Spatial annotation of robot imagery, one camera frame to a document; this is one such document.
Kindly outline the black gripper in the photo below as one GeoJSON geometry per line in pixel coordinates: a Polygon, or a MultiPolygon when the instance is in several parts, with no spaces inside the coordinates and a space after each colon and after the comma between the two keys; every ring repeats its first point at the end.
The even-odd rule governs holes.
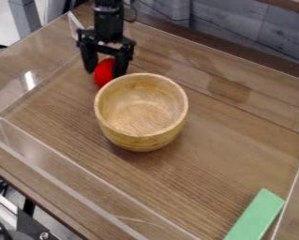
{"type": "Polygon", "coordinates": [[[104,50],[101,44],[120,44],[113,61],[113,77],[126,73],[133,55],[134,41],[124,36],[124,5],[94,4],[93,28],[77,31],[76,45],[80,49],[84,68],[92,73],[97,65],[97,53],[104,50]]]}

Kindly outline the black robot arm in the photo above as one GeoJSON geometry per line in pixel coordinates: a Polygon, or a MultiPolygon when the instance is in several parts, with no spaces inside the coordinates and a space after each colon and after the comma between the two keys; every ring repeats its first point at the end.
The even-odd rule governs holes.
{"type": "Polygon", "coordinates": [[[124,36],[122,0],[93,0],[92,12],[93,29],[76,30],[84,69],[88,73],[94,71],[97,53],[104,53],[113,57],[112,76],[120,77],[126,73],[136,45],[136,41],[124,36]]]}

